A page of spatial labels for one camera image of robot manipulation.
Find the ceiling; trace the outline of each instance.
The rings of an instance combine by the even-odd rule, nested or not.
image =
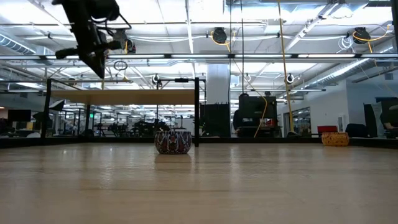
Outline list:
[[[224,45],[216,45],[206,35],[215,27],[224,27],[226,33],[235,33],[231,44],[232,53],[261,54],[281,53],[281,38],[278,38],[279,13],[276,3],[267,1],[243,1],[243,11],[240,10],[240,2],[223,0],[117,0],[121,14],[131,23],[132,29],[127,31],[136,47],[137,54],[227,54],[228,49]],[[350,4],[340,5],[329,11],[315,26],[311,26],[322,9],[327,7],[320,1],[282,1],[282,18],[284,20],[283,33],[284,44],[289,46],[287,53],[351,53],[366,52],[368,45],[352,44],[343,47],[341,41],[347,33],[352,34],[355,27],[365,27],[372,38],[386,34],[385,38],[373,42],[373,47],[388,41],[394,36],[393,28],[388,31],[387,25],[392,24],[390,7],[367,7],[369,1],[350,0]],[[110,22],[109,27],[123,27],[120,18]],[[295,36],[305,27],[310,27],[304,35],[296,41]],[[69,32],[69,22],[62,6],[53,6],[51,1],[33,0],[2,0],[0,2],[0,34],[12,35],[19,41],[29,46],[44,46],[52,51],[68,47],[75,47],[74,37]],[[192,46],[190,47],[189,30],[192,32]],[[17,55],[17,52],[0,46],[0,54]],[[158,74],[165,78],[192,77],[193,65],[196,76],[206,76],[207,61],[178,61],[178,60],[151,60],[150,66],[144,60],[127,61],[134,66],[125,72],[115,70],[113,62],[107,72],[107,79],[126,77],[134,82],[106,84],[107,88],[148,88],[148,83],[153,75]],[[7,63],[21,67],[39,76],[45,75],[44,65],[36,62],[8,61]],[[49,74],[54,73],[54,78],[67,79],[98,79],[87,67],[73,67],[74,61],[59,62],[62,65],[70,65],[67,68],[54,65],[47,68]],[[315,75],[325,71],[335,63],[315,62],[289,62],[287,72],[301,77],[301,81],[309,80]],[[242,63],[233,63],[231,73],[240,75],[239,69]],[[250,75],[251,83],[256,88],[278,88],[284,84],[283,63],[245,62],[244,71]],[[17,77],[11,74],[9,79]],[[168,88],[193,88],[191,83],[170,83]]]

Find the white ceiling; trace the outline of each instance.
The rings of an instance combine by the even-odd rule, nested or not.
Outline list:
[[[44,9],[55,17],[63,24],[68,24],[68,19],[63,11],[62,6],[53,6],[51,1],[41,1]],[[188,37],[188,26],[184,24],[187,20],[184,0],[117,0],[121,14],[130,23],[158,23],[132,25],[132,29],[127,32],[131,36],[139,36],[145,39],[151,37]],[[216,45],[210,38],[206,38],[206,32],[211,32],[216,26],[223,26],[226,33],[229,35],[230,24],[228,10],[225,9],[222,0],[189,0],[189,13],[192,21],[192,35],[200,37],[193,40],[193,52],[199,53],[224,53],[227,54],[228,50],[225,46]],[[292,4],[283,6],[282,17],[286,20],[283,28],[285,36],[294,37],[299,32],[306,22],[314,19],[322,9],[319,4],[298,4],[292,8]],[[238,30],[237,38],[242,38],[240,8],[233,9],[232,28]],[[372,37],[378,37],[385,34],[387,23],[391,23],[392,15],[389,7],[365,7],[358,9],[354,12],[338,11],[332,14],[334,17],[329,17],[318,23],[311,31],[308,32],[306,37],[340,37],[346,35],[347,32],[352,33],[355,27],[364,26],[367,31],[371,33]],[[250,22],[244,26],[244,42],[241,40],[233,42],[232,51],[234,53],[241,53],[244,51],[246,54],[250,53],[280,53],[281,41],[276,35],[279,32],[279,26],[275,19],[279,17],[278,10],[275,4],[268,5],[268,7],[244,7],[243,19],[245,22]],[[167,24],[164,22],[178,22],[179,24]],[[205,22],[227,22],[223,24],[209,24]],[[114,23],[123,23],[119,18],[117,21],[109,23],[112,27]],[[75,47],[76,42],[73,41],[73,36],[65,27],[57,25],[54,18],[48,14],[37,9],[28,0],[2,0],[0,2],[0,28],[8,34],[17,36],[20,39],[26,38],[40,38],[44,37],[43,33],[50,32],[54,37],[66,37],[70,40],[59,39],[40,39],[40,40],[26,40],[30,44],[43,45],[52,50],[59,50],[66,47]],[[264,40],[251,40],[254,37],[274,36],[271,39]],[[381,40],[374,42],[374,45],[379,44],[390,39],[393,34]],[[284,39],[285,45],[289,44],[291,39]],[[336,53],[341,50],[338,42],[340,39],[321,40],[321,41],[307,41],[300,40],[295,44],[288,53]],[[154,53],[190,53],[189,41],[184,40],[181,42],[146,42],[141,40],[134,41],[137,47],[138,54],[154,54]],[[368,50],[367,45],[353,44],[353,49],[357,52]],[[0,48],[0,54],[11,54],[7,49]],[[245,63],[245,73],[258,74],[264,67],[265,63]],[[325,63],[323,66],[315,66],[315,63],[288,63],[287,71],[295,75],[302,74],[303,76],[312,77],[314,74],[321,71],[321,67],[329,67],[331,63]],[[43,69],[28,68],[29,70],[38,74],[44,75]],[[159,73],[170,77],[186,77],[192,76],[191,63],[178,63],[170,67],[137,67],[143,75],[153,75]],[[206,63],[195,63],[195,70],[197,74],[206,73]],[[60,74],[58,78],[67,78],[65,74],[76,75],[82,72],[85,78],[96,78],[96,75],[87,68],[67,68]],[[239,73],[239,69],[235,64],[232,64],[231,71]],[[113,75],[117,74],[113,68],[111,69]],[[270,64],[262,74],[263,76],[272,76],[274,73],[283,73],[284,68],[282,63]],[[134,78],[137,74],[130,69],[126,70],[127,77]],[[255,86],[273,86],[282,85],[283,78],[273,80],[273,78],[255,78],[253,79]],[[139,85],[145,85],[140,79],[134,79]]]

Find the wooden floor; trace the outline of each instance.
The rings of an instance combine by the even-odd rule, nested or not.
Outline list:
[[[398,151],[319,144],[0,150],[0,223],[398,223]]]

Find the patterned basket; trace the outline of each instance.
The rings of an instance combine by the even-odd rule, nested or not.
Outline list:
[[[349,136],[347,133],[323,133],[322,143],[324,146],[348,146]]]
[[[186,154],[191,145],[189,131],[158,131],[155,136],[155,146],[160,154]]]

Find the orange patterned basket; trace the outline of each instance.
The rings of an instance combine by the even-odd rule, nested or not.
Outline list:
[[[347,133],[323,133],[322,143],[324,146],[348,146],[349,136]]]

